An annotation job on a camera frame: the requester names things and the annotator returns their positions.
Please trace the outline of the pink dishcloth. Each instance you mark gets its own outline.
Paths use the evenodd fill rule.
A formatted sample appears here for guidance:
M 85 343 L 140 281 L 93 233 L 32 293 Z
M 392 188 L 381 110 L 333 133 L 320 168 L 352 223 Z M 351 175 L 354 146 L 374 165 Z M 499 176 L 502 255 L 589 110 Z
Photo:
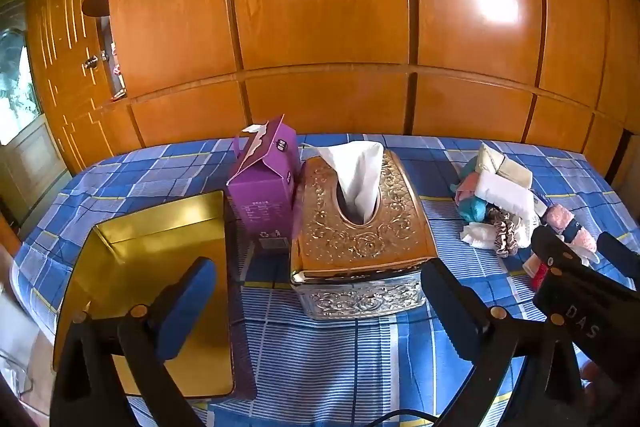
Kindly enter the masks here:
M 576 219 L 574 213 L 560 204 L 550 206 L 542 221 L 582 260 L 598 263 L 597 242 Z

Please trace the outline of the white cloth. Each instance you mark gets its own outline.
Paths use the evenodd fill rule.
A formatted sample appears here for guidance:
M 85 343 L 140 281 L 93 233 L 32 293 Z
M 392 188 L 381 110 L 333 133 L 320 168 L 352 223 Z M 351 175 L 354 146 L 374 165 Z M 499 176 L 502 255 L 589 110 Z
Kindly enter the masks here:
M 477 249 L 493 251 L 496 247 L 496 229 L 489 223 L 472 222 L 465 225 L 460 232 L 463 243 Z

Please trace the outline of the beige fluffy cloth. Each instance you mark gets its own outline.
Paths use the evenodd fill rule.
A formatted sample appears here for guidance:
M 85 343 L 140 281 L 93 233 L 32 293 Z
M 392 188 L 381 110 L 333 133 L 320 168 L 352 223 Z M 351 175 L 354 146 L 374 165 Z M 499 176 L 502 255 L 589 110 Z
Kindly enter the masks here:
M 533 186 L 533 173 L 528 168 L 485 143 L 480 144 L 478 149 L 475 171 L 487 171 L 502 176 L 527 190 Z

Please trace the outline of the red christmas stocking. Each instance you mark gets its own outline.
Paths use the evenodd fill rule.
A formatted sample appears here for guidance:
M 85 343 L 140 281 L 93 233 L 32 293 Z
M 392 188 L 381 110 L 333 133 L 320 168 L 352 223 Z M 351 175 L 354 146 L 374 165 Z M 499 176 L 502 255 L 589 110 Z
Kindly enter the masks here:
M 530 277 L 533 290 L 538 291 L 548 272 L 547 265 L 536 254 L 531 254 L 523 263 L 523 270 Z

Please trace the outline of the leopard satin scrunchie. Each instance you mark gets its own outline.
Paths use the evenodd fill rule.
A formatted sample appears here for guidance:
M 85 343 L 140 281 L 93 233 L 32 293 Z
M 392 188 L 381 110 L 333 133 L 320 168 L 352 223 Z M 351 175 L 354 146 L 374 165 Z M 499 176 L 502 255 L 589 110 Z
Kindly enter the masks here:
M 518 252 L 518 227 L 520 218 L 512 213 L 491 206 L 487 211 L 488 222 L 494 227 L 495 252 L 500 258 L 511 257 Z

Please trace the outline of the teal plush bear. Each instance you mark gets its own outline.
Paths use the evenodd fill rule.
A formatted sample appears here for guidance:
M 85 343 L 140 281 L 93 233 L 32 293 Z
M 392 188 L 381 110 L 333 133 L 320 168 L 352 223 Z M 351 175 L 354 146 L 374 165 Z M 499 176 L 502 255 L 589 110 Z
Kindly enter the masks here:
M 466 223 L 484 222 L 487 202 L 475 195 L 480 174 L 475 170 L 477 157 L 471 158 L 459 172 L 460 181 L 450 185 L 454 203 Z

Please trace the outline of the gold metal tin tray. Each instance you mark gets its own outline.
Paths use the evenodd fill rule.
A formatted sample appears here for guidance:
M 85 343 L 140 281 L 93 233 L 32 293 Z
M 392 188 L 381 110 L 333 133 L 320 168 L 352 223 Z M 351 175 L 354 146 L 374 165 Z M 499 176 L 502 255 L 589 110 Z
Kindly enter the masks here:
M 52 366 L 58 369 L 73 317 L 121 317 L 148 305 L 198 257 L 214 262 L 212 297 L 178 355 L 165 366 L 188 399 L 234 389 L 224 192 L 166 202 L 95 225 L 76 259 L 58 310 Z

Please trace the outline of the blue plaid tablecloth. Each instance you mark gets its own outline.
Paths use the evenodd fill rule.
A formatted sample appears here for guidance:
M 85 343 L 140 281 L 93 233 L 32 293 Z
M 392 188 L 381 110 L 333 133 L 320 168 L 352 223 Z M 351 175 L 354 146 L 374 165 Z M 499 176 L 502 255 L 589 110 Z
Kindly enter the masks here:
M 501 259 L 466 245 L 451 187 L 480 144 L 470 139 L 380 136 L 420 195 L 439 256 L 485 303 L 514 317 L 540 313 L 522 265 L 528 251 Z M 73 265 L 93 225 L 139 209 L 224 187 L 229 139 L 159 145 L 98 162 L 67 183 L 18 252 L 11 275 L 22 306 L 53 336 Z M 470 365 L 461 360 L 429 306 L 363 321 L 314 321 L 288 283 L 288 264 L 239 252 L 252 401 L 201 405 L 209 425 L 359 426 L 393 410 L 400 425 L 442 413 Z

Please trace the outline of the ornate gold tissue box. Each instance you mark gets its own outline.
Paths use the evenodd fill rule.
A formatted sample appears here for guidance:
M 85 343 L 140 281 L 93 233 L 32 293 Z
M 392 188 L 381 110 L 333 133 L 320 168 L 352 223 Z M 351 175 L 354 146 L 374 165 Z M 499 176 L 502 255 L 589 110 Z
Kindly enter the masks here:
M 362 225 L 343 212 L 337 174 L 319 156 L 304 162 L 294 210 L 290 280 L 308 317 L 370 319 L 424 305 L 421 269 L 437 248 L 394 152 L 383 154 L 378 202 Z

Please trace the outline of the glass panel door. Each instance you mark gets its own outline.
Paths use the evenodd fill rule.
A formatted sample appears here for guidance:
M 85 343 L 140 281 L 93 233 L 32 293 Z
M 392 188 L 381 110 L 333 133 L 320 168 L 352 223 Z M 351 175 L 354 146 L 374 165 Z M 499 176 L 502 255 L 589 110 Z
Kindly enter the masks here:
M 1 210 L 24 237 L 70 179 L 35 88 L 26 0 L 1 0 Z

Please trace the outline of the purple carton box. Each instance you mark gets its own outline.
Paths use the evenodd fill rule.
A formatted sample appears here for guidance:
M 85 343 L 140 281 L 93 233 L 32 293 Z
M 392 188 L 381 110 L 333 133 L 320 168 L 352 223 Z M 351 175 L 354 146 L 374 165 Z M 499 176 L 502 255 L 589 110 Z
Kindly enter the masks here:
M 287 251 L 293 230 L 293 200 L 300 170 L 296 131 L 284 117 L 252 124 L 236 148 L 227 181 L 232 208 L 261 251 Z

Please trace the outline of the white tissue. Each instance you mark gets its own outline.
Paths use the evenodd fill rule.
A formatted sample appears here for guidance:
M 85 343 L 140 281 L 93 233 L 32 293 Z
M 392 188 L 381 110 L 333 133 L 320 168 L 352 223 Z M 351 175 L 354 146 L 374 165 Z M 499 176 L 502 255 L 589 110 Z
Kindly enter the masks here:
M 357 225 L 370 221 L 380 194 L 383 145 L 354 141 L 318 147 L 317 152 L 337 175 L 346 217 Z

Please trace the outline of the wooden wardrobe panels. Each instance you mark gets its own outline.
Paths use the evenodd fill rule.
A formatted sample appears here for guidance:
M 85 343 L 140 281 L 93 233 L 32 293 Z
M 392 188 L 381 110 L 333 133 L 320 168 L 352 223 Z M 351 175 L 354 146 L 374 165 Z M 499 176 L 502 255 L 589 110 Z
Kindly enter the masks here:
M 146 145 L 299 132 L 613 154 L 639 128 L 639 0 L 110 0 Z

